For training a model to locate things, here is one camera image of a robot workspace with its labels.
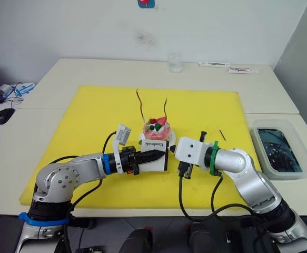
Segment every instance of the sticker on wall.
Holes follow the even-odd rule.
[[[154,0],[137,0],[140,8],[154,8]]]

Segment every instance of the robotic arm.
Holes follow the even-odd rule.
[[[114,153],[82,155],[69,162],[49,164],[38,173],[29,212],[19,215],[25,222],[16,253],[66,252],[59,242],[63,226],[69,222],[67,213],[77,187],[112,173],[137,175],[139,164],[155,161],[165,154],[159,150],[136,152],[134,146],[119,151],[118,145],[126,144],[130,131],[124,125],[118,127],[113,140]]]
[[[307,226],[297,213],[290,209],[270,180],[255,170],[253,159],[241,149],[219,149],[217,142],[182,137],[175,150],[190,179],[193,165],[209,170],[213,176],[217,171],[225,172],[235,183],[240,196],[262,221],[268,223],[268,234],[276,242],[280,252],[302,252],[307,250]]]

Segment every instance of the paper on table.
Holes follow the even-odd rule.
[[[156,141],[156,140],[142,140],[141,152],[148,150],[161,150],[165,152],[165,155],[160,157],[158,160],[153,162],[147,162],[145,164],[139,165],[139,171],[166,171],[167,170],[167,160],[169,157],[168,141]]]

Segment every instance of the yellow mat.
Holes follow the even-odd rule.
[[[177,139],[187,136],[199,139],[206,131],[206,141],[219,141],[224,149],[241,148],[254,159],[260,169],[255,150],[237,92],[205,92],[140,89],[143,113],[148,120],[164,115],[163,104],[167,98],[166,113]],[[81,155],[102,151],[106,137],[122,123],[132,129],[126,145],[138,150],[138,137],[143,122],[136,89],[123,87],[81,86],[65,112],[47,150],[20,197],[29,205],[37,172],[51,161],[66,155]],[[223,140],[219,129],[224,134]],[[112,152],[112,141],[106,153]],[[178,208],[178,161],[169,154],[166,172],[142,172],[138,176],[113,174],[103,180],[102,186],[85,199],[79,207],[92,208]],[[244,203],[233,181],[225,174],[215,195],[215,206]],[[219,177],[194,167],[192,179],[184,179],[183,201],[186,208],[208,208],[210,194]],[[77,188],[73,201],[94,187],[90,182]]]

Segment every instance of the blue ring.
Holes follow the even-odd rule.
[[[37,226],[37,227],[59,226],[59,225],[67,224],[69,222],[69,219],[53,220],[53,221],[32,220],[28,217],[27,213],[25,213],[25,212],[20,213],[18,215],[18,218],[20,220],[24,220],[29,225]]]
[[[105,172],[107,175],[111,174],[110,164],[109,164],[109,156],[107,154],[103,154],[102,156]]]

